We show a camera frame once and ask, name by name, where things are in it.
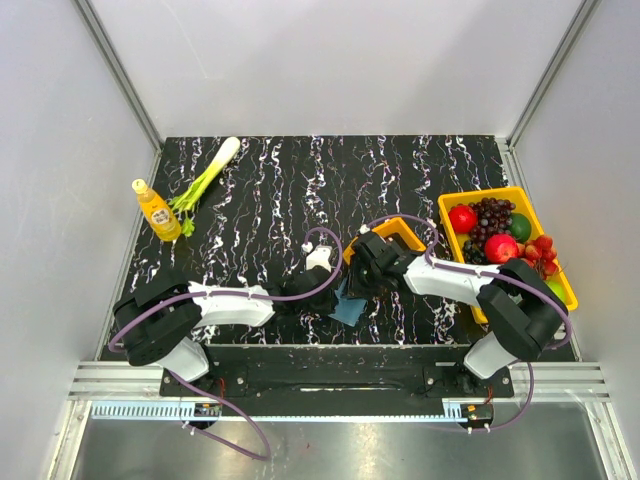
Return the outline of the small orange card bin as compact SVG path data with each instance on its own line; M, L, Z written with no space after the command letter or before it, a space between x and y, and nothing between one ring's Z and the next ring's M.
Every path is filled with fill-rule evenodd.
M372 231L385 240L396 240L405 250L425 253L427 249L426 245L418 238L399 214L392 215L385 219L378 219L372 227L363 225L361 230L365 233Z

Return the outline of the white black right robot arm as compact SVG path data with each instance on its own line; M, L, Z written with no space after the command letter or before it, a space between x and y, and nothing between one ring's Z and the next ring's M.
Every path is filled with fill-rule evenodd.
M569 320L564 302L520 259L472 266L438 259L431 250L412 250L373 231L356 237L350 250L346 263L352 296L409 291L483 312L490 332L470 347L454 373L457 388L469 396L486 389L498 370L537 360Z

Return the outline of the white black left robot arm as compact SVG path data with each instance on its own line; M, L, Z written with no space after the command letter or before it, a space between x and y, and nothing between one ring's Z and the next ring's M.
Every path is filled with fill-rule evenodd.
M217 372L204 347L191 338L198 328L261 327L278 314L332 313L338 273L314 266L277 282L243 288L206 286L167 270L113 307L117 331L108 344L134 367L158 364L181 377L193 394L213 390Z

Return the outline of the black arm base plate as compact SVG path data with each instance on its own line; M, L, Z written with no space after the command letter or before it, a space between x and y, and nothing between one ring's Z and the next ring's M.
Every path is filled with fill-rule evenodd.
M463 368L466 345L211 345L211 370L192 384L228 399L294 391L393 392L431 398L514 395L507 368L479 380Z

